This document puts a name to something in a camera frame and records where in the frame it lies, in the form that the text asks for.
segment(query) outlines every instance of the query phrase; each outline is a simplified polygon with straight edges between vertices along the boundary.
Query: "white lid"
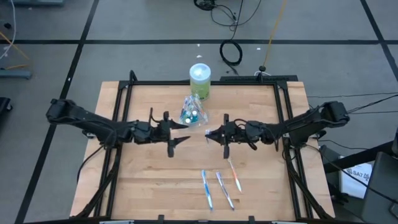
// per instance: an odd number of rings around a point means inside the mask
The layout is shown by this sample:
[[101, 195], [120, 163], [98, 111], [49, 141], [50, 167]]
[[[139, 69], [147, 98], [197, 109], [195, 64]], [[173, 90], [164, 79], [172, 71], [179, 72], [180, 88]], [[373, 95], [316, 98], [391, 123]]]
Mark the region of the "white lid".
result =
[[206, 82], [210, 79], [211, 70], [206, 64], [198, 63], [192, 65], [191, 69], [189, 70], [189, 75], [195, 81]]

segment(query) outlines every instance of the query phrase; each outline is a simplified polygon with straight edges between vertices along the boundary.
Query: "wooden tabletop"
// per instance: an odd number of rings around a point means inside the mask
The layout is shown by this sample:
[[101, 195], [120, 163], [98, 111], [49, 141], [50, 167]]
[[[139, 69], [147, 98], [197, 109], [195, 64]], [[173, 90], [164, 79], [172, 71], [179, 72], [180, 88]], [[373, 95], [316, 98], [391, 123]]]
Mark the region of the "wooden tabletop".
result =
[[[306, 112], [308, 101], [303, 83], [289, 82], [288, 86], [294, 116]], [[96, 114], [111, 119], [117, 87], [118, 82], [102, 84]], [[133, 86], [128, 120], [147, 121], [151, 107], [154, 108], [155, 119], [160, 119], [164, 111], [169, 111], [170, 117], [178, 120], [184, 96], [189, 94], [188, 85]], [[285, 108], [282, 91], [280, 95]], [[123, 98], [119, 120], [123, 112]], [[278, 123], [273, 87], [211, 86], [210, 97], [204, 106], [210, 115], [209, 124], [172, 131], [172, 137], [191, 136], [177, 146], [174, 158], [167, 157], [166, 143], [123, 145], [112, 219], [156, 220], [158, 215], [165, 215], [166, 220], [248, 220], [248, 216], [254, 215], [258, 221], [295, 220], [282, 150], [276, 152], [274, 145], [261, 143], [257, 143], [257, 151], [247, 144], [230, 145], [230, 156], [243, 190], [240, 193], [230, 166], [223, 159], [223, 147], [214, 141], [207, 145], [204, 137], [206, 129], [219, 128], [225, 113], [229, 114], [230, 120], [242, 118]], [[317, 147], [314, 140], [308, 144]], [[85, 157], [98, 146], [97, 140], [89, 140]], [[310, 147], [303, 148], [301, 152], [309, 190], [326, 212], [334, 216], [320, 154]], [[79, 213], [98, 189], [104, 155], [104, 151], [100, 152], [83, 168], [71, 215]], [[207, 173], [213, 212], [209, 210], [205, 197], [202, 169]], [[235, 211], [231, 210], [224, 196], [216, 171], [220, 171], [224, 178]], [[301, 214], [305, 217], [303, 197], [297, 189]], [[102, 208], [101, 214], [104, 214], [105, 206]]]

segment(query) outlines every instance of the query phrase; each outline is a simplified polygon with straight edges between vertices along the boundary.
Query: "wooden table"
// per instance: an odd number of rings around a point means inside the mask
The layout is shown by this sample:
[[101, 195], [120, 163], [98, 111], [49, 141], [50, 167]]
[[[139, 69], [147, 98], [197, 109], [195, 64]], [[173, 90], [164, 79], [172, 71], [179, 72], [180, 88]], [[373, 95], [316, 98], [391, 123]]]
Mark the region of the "wooden table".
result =
[[[302, 82], [288, 82], [294, 116], [308, 110], [308, 101]], [[104, 82], [95, 113], [111, 119], [118, 82]], [[150, 107], [154, 118], [164, 111], [178, 120], [183, 97], [189, 95], [189, 86], [133, 86], [128, 120], [148, 120]], [[282, 106], [285, 108], [283, 93]], [[243, 189], [241, 194], [233, 181], [228, 162], [223, 159], [223, 147], [205, 141], [205, 130], [216, 129], [223, 115], [230, 119], [242, 118], [278, 123], [272, 86], [212, 86], [210, 97], [204, 102], [210, 114], [209, 124], [192, 129], [172, 131], [172, 137], [191, 136], [179, 144], [174, 158], [167, 157], [165, 143], [124, 144], [112, 219], [156, 220], [248, 220], [254, 215], [260, 220], [295, 220], [288, 174], [283, 160], [282, 146], [276, 152], [274, 145], [258, 143], [253, 151], [247, 144], [232, 144], [231, 158]], [[316, 141], [308, 144], [317, 147]], [[87, 157], [98, 148], [98, 141], [88, 141]], [[320, 154], [310, 147], [303, 148], [302, 159], [308, 188], [322, 207], [334, 216]], [[83, 168], [76, 189], [71, 215], [76, 215], [88, 203], [98, 188], [104, 151]], [[201, 170], [207, 170], [210, 192], [215, 210], [209, 211]], [[233, 199], [232, 211], [215, 176], [221, 171], [226, 188]], [[301, 214], [305, 217], [303, 197], [298, 189]], [[105, 213], [103, 203], [101, 214]]]

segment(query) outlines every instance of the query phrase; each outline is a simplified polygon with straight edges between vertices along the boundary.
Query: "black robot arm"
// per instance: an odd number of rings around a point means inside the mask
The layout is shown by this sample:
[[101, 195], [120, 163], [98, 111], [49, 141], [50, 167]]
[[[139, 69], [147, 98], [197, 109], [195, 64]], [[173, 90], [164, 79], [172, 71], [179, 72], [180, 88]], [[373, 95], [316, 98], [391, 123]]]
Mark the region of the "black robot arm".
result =
[[289, 134], [291, 145], [300, 147], [308, 141], [311, 135], [322, 129], [341, 127], [348, 121], [349, 116], [344, 105], [337, 101], [331, 101], [279, 124], [266, 124], [243, 119], [229, 121], [228, 114], [224, 114], [224, 125], [207, 133], [206, 138], [224, 146], [224, 158], [227, 159], [229, 157], [228, 145], [232, 142], [248, 143], [253, 150], [256, 150], [255, 142], [272, 144], [284, 134]]
[[[46, 117], [52, 124], [69, 124], [94, 134], [105, 148], [116, 147], [122, 142], [134, 141], [136, 144], [166, 142], [167, 154], [173, 157], [176, 145], [189, 138], [185, 136], [171, 139], [170, 129], [182, 129], [188, 126], [169, 119], [167, 111], [163, 113], [163, 120], [156, 121], [152, 117], [152, 108], [148, 122], [139, 120], [117, 122], [91, 113], [77, 106], [72, 100], [53, 99]], [[150, 125], [151, 120], [157, 123], [156, 127]]]

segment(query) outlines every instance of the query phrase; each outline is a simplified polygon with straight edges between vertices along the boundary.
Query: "gray floor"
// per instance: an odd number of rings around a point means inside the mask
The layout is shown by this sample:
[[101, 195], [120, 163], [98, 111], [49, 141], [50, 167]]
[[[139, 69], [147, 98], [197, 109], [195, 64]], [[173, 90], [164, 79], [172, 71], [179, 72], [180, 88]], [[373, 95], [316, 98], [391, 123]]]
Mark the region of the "gray floor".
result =
[[[239, 1], [222, 1], [238, 11]], [[257, 5], [245, 1], [242, 20]], [[17, 39], [79, 40], [93, 0], [67, 0], [63, 7], [18, 7]], [[398, 39], [395, 0], [368, 0], [369, 7], [386, 40]], [[236, 39], [268, 39], [282, 1], [264, 0], [254, 18], [239, 26]], [[11, 7], [0, 3], [0, 19], [11, 22]], [[215, 18], [229, 22], [222, 12]], [[0, 27], [12, 37], [12, 31]], [[167, 40], [228, 39], [228, 27], [211, 21], [210, 13], [187, 0], [100, 0], [87, 39]], [[297, 40], [377, 40], [359, 0], [289, 0], [275, 39]], [[24, 197], [49, 124], [45, 112], [52, 98], [58, 98], [77, 45], [19, 44], [30, 58], [31, 80], [0, 80], [0, 96], [10, 97], [14, 110], [0, 134], [0, 223], [14, 222]], [[236, 67], [241, 75], [253, 75], [264, 61], [266, 45], [242, 44], [244, 57]], [[398, 57], [398, 45], [389, 45]], [[212, 69], [218, 80], [229, 70], [220, 56], [218, 44], [85, 45], [68, 92], [88, 110], [94, 110], [100, 84], [126, 79], [133, 69], [140, 80], [183, 80], [198, 62]], [[236, 54], [226, 47], [231, 60]], [[0, 67], [27, 63], [14, 49], [0, 61]], [[398, 82], [380, 45], [273, 45], [267, 71], [273, 75], [298, 75], [308, 96], [333, 96], [398, 91]], [[315, 106], [326, 100], [340, 100], [348, 109], [384, 96], [354, 98], [309, 98]], [[398, 110], [394, 98], [363, 110]], [[390, 141], [398, 116], [353, 114], [348, 125], [328, 130], [325, 139], [351, 147], [373, 147]], [[67, 218], [75, 191], [76, 172], [83, 160], [86, 139], [80, 131], [59, 126], [40, 176], [26, 222]], [[341, 154], [356, 151], [328, 146]]]

